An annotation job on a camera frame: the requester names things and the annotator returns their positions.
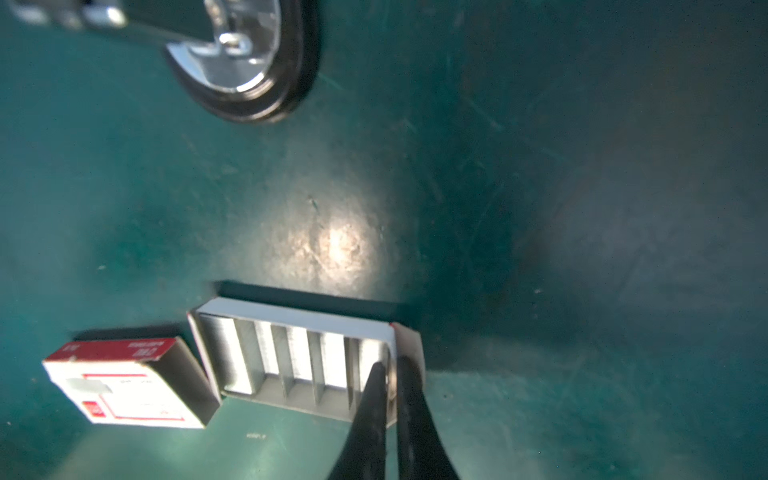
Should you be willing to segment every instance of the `green surface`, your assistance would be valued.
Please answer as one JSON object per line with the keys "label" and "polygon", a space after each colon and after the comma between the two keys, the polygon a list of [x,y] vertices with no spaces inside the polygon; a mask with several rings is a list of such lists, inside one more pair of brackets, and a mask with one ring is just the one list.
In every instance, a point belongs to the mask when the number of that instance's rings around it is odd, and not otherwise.
{"label": "green surface", "polygon": [[465,480],[768,478],[765,5],[320,6],[316,83],[262,126],[0,15],[4,474],[324,478],[345,423],[96,427],[40,366],[238,280],[416,307]]}

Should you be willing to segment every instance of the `cardboard box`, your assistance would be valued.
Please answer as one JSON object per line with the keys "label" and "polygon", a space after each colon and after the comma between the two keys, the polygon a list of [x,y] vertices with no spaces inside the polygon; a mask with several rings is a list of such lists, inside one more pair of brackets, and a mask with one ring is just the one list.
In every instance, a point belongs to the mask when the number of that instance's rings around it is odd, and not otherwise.
{"label": "cardboard box", "polygon": [[202,429],[220,406],[178,337],[70,342],[43,366],[93,423]]}

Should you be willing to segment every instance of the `red label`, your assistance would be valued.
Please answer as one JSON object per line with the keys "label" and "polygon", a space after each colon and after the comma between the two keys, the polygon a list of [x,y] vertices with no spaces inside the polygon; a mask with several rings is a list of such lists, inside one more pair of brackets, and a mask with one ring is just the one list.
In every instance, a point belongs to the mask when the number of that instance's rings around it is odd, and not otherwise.
{"label": "red label", "polygon": [[92,417],[99,417],[101,419],[106,419],[107,415],[104,413],[104,410],[101,409],[101,407],[96,402],[83,402],[83,406],[86,410],[88,410],[88,413],[91,414]]}
{"label": "red label", "polygon": [[70,342],[51,354],[46,362],[74,360],[78,362],[120,362],[158,360],[176,339],[98,340]]}

